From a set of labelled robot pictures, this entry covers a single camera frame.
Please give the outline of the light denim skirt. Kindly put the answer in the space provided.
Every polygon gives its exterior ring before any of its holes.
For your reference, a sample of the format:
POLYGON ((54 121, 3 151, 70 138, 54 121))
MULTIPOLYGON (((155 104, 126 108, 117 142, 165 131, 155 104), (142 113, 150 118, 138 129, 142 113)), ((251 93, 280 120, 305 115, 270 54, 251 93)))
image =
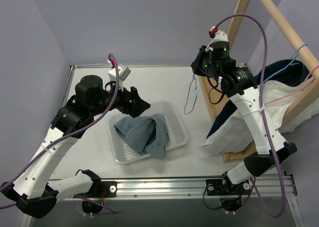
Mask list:
POLYGON ((165 156, 169 134, 164 115, 126 116, 114 124, 114 128, 119 137, 140 155, 165 156))

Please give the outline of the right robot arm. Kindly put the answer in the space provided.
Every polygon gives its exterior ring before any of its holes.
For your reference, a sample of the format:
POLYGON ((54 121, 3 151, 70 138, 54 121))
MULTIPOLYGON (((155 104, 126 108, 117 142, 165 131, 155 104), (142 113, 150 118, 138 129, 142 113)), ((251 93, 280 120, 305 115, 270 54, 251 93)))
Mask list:
POLYGON ((296 145, 286 141, 264 105, 259 103, 262 93, 251 71, 238 67, 230 57, 229 42, 201 46, 191 68, 194 74, 217 81, 219 89, 239 110, 256 145, 255 153, 222 175, 223 191, 235 192, 249 178, 261 176, 297 151, 296 145))

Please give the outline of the blue wire hanger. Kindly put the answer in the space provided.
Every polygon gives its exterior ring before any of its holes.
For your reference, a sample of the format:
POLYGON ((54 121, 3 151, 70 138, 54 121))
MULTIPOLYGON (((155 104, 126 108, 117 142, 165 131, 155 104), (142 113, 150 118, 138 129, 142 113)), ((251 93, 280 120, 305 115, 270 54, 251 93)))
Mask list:
POLYGON ((283 68, 281 68, 280 70, 274 72, 272 75, 268 76, 266 79, 264 79, 263 83, 265 83, 266 81, 268 81, 269 79, 271 79, 272 77, 278 75, 279 73, 281 73, 282 71, 286 70, 289 66, 293 66, 296 65, 295 60, 297 59, 297 57, 299 56, 299 51, 304 47, 307 46, 307 43, 302 44, 291 56, 291 61, 283 68))
POLYGON ((186 101, 185 101, 185 105, 183 109, 184 115, 189 115, 191 112, 193 112, 195 105, 197 103, 198 95, 199 95, 199 84, 197 82, 196 75, 193 74, 188 86, 186 101))

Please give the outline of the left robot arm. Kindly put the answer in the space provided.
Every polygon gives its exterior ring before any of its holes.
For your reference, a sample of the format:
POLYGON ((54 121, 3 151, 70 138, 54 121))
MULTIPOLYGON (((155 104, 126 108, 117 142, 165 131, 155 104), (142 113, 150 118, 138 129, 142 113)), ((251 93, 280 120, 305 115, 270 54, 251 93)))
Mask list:
POLYGON ((76 195, 95 197, 101 190, 101 178, 91 170, 79 170, 60 181, 50 181, 53 171, 68 150, 85 131, 108 111, 118 109, 123 114, 138 117, 150 108, 135 87, 119 89, 110 81, 105 90, 103 80, 96 75, 81 78, 73 95, 51 122, 47 135, 29 164, 14 181, 4 182, 1 193, 15 202, 24 214, 40 219, 54 206, 76 195))

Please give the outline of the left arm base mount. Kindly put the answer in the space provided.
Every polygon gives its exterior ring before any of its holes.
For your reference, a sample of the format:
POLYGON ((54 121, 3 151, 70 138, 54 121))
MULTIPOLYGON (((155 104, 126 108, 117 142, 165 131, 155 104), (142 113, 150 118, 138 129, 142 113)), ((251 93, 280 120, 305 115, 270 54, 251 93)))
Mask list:
POLYGON ((78 195, 85 198, 114 198, 117 195, 117 184, 116 181, 101 180, 94 183, 88 192, 78 195))

